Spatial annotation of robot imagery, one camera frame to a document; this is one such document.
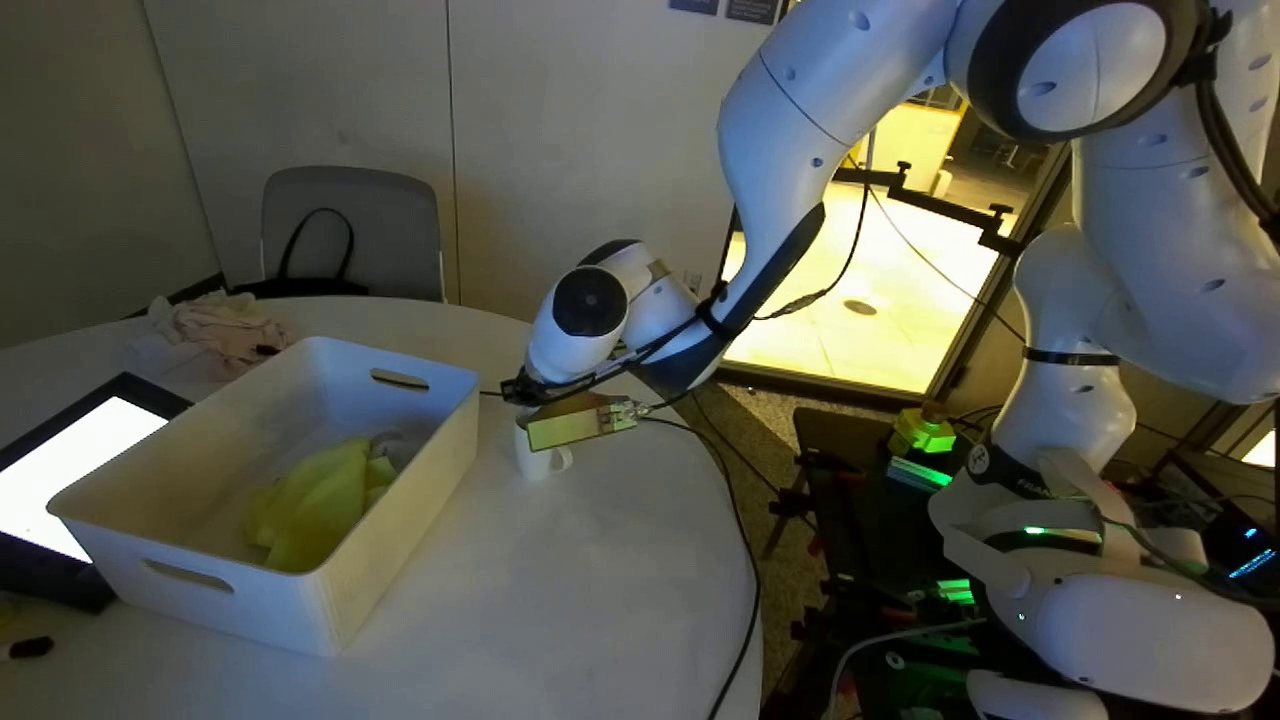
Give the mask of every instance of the white container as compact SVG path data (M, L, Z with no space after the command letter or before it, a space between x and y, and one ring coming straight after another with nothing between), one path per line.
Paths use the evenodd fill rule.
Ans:
M314 335L194 403L48 512L123 602L338 656L469 476L476 396L476 372ZM398 482L319 568L265 568L248 548L261 489L315 447L386 432L426 438Z

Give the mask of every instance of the wall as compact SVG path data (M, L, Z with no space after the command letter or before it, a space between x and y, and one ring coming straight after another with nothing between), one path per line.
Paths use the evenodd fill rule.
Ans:
M6 0L0 95L0 348L215 271L141 0Z
M446 0L145 0L233 284L265 277L277 167L366 163L438 189L451 231Z
M727 229L718 112L764 37L663 0L451 3L459 297L531 316L615 234L708 287Z

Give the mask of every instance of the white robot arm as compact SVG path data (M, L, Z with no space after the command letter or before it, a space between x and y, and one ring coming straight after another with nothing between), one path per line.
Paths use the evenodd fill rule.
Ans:
M1068 682L1249 706L1275 672L1264 615L1149 568L1100 467L1137 426L1120 361L1234 403L1280 390L1275 213L1249 189L1275 112L1272 37L1275 0L805 0L721 112L744 267L691 307L642 243L594 253L545 298L519 378L545 398L615 366L659 390L700 383L805 254L840 154L892 104L951 78L992 128L1072 138L1078 229L1033 239L1016 267L1029 361L934 525ZM1063 499L1085 499L1078 519L1100 526L1100 557L984 543L992 517Z

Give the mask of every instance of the tablet screen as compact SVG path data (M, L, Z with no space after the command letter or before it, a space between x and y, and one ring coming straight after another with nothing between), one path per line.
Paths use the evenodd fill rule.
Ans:
M102 398L39 447L0 467L0 531L89 562L89 553L44 502L166 424L159 412L123 396Z

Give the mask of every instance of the yellow object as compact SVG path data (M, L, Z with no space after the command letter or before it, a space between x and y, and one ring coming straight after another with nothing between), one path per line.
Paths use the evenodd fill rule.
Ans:
M597 396L597 390L564 396L519 421L531 451L611 434L631 424L636 424L636 398Z
M946 454L957 447L957 426L940 415L927 415L920 408L904 408L902 421L892 424L892 451L926 451L926 454Z
M265 489L248 543L267 568L309 572L359 525L389 491L398 467L373 438L346 438L305 454Z

